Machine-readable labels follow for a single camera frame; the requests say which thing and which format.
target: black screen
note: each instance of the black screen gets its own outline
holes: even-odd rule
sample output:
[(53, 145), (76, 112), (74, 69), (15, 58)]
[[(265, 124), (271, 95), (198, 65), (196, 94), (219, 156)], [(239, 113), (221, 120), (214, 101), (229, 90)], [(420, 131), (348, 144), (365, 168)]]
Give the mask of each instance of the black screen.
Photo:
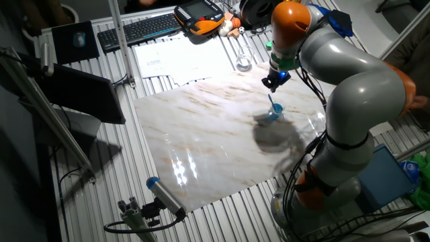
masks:
[(205, 3), (199, 2), (190, 6), (187, 6), (188, 14), (194, 17), (204, 17), (214, 13), (214, 10), (210, 9)]
[[(31, 69), (40, 70), (40, 59), (19, 54)], [(102, 122), (124, 124), (118, 96), (108, 79), (54, 64), (51, 77), (36, 77), (49, 102), (98, 118)]]

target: glass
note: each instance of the glass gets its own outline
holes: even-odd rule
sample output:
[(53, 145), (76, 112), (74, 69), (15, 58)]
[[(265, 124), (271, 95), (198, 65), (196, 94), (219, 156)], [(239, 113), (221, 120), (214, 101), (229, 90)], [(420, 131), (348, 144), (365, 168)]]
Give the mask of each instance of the glass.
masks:
[(236, 68), (240, 71), (248, 71), (252, 67), (254, 50), (250, 46), (242, 46), (239, 48), (239, 54), (236, 59)]

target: black keyboard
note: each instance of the black keyboard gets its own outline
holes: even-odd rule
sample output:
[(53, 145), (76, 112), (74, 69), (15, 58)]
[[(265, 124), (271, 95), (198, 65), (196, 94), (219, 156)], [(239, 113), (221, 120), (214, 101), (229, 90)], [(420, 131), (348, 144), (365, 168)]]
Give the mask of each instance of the black keyboard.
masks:
[[(173, 13), (148, 18), (124, 26), (127, 45), (132, 46), (147, 40), (166, 36), (181, 29)], [(115, 29), (106, 30), (97, 34), (104, 53), (120, 49)]]

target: white marble sheet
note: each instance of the white marble sheet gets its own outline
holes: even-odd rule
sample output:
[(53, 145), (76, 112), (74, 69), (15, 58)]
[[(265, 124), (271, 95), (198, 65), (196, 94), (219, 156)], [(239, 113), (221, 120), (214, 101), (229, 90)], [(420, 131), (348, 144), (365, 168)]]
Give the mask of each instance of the white marble sheet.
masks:
[[(190, 212), (285, 173), (325, 128), (323, 107), (295, 74), (276, 93), (284, 119), (258, 126), (270, 108), (268, 64), (134, 101), (163, 183)], [(321, 83), (328, 96), (332, 85)]]

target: blue cap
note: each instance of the blue cap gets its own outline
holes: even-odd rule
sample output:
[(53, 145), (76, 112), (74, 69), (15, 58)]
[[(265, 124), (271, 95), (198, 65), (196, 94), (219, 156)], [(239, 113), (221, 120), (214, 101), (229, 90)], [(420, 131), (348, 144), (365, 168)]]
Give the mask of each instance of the blue cap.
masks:
[(147, 188), (148, 189), (151, 189), (152, 188), (152, 186), (157, 182), (157, 181), (159, 181), (160, 179), (158, 178), (158, 177), (150, 177), (150, 178), (148, 178), (147, 179), (147, 181), (146, 181), (146, 186), (147, 186)]

